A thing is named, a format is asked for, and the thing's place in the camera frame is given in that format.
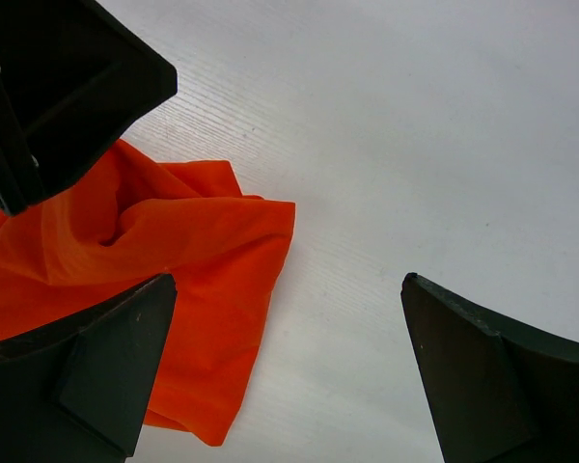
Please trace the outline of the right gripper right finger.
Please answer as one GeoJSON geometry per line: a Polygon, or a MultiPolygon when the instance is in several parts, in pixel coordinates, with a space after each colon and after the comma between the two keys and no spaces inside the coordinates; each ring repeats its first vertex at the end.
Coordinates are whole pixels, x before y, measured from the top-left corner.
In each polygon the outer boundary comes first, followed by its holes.
{"type": "Polygon", "coordinates": [[[579,342],[416,274],[403,313],[447,462],[579,462],[579,342]]]}

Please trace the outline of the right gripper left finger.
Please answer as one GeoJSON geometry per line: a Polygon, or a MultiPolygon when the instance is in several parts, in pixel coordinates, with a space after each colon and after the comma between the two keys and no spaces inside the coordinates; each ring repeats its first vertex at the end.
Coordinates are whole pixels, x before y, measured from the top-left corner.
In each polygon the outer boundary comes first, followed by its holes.
{"type": "Polygon", "coordinates": [[[0,341],[0,463],[124,462],[136,449],[177,299],[157,275],[0,341]]]}

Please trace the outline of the orange t shirt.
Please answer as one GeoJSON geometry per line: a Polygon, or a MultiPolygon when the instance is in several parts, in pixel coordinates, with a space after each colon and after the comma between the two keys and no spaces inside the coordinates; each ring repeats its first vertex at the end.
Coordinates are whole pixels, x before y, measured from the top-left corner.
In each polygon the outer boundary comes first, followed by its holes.
{"type": "Polygon", "coordinates": [[[225,160],[158,163],[116,142],[67,191],[0,210],[0,340],[157,274],[176,283],[145,422],[222,445],[242,405],[294,231],[225,160]]]}

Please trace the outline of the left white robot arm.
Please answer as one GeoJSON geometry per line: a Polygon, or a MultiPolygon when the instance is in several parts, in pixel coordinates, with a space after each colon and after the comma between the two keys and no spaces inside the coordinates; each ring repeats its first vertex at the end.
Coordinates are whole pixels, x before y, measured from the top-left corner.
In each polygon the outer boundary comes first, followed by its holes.
{"type": "Polygon", "coordinates": [[[0,210],[72,187],[173,97],[175,67],[95,1],[0,1],[0,210]]]}

